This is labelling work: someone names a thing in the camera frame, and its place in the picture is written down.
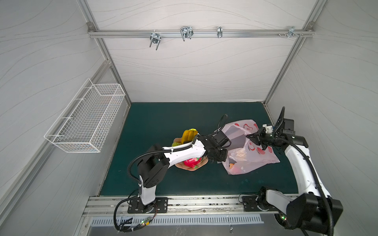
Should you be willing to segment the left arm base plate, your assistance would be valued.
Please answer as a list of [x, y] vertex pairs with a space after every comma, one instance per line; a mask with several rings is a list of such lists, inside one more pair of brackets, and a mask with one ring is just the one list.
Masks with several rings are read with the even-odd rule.
[[129, 214], [144, 214], [144, 213], [167, 213], [168, 198], [156, 198], [151, 203], [144, 205], [140, 197], [130, 200], [128, 213]]

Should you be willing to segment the pink plastic bag peach print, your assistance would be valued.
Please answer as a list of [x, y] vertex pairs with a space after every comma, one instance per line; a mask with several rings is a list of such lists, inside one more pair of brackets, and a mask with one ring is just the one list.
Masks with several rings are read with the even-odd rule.
[[231, 141], [227, 145], [227, 158], [222, 164], [229, 175], [242, 175], [267, 164], [280, 163], [272, 147], [263, 150], [246, 136], [258, 131], [253, 120], [240, 120], [225, 125], [222, 132]]

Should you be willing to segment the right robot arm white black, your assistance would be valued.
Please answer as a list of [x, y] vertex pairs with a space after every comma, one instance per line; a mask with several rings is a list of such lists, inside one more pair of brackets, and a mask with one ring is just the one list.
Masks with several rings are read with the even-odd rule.
[[282, 147], [294, 171], [298, 196], [291, 198], [278, 190], [262, 187], [255, 199], [261, 211], [272, 208], [278, 211], [277, 222], [285, 229], [300, 229], [332, 236], [339, 220], [343, 205], [335, 200], [323, 186], [310, 158], [306, 139], [295, 135], [290, 129], [263, 127], [247, 138], [263, 149]]

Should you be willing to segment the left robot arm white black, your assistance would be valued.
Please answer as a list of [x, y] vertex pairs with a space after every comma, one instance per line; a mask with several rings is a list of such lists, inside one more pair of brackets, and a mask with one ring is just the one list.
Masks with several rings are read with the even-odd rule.
[[214, 136], [199, 136], [193, 141], [175, 147], [156, 147], [134, 158], [128, 165], [128, 176], [138, 184], [138, 199], [144, 206], [156, 201], [157, 185], [163, 180], [168, 169], [180, 162], [207, 157], [216, 162], [227, 158], [226, 145], [231, 141]]

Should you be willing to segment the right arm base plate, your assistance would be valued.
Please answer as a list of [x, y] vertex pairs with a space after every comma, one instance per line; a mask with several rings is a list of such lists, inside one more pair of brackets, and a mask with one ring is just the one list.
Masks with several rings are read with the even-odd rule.
[[268, 211], [268, 208], [258, 202], [257, 195], [244, 195], [241, 197], [244, 212]]

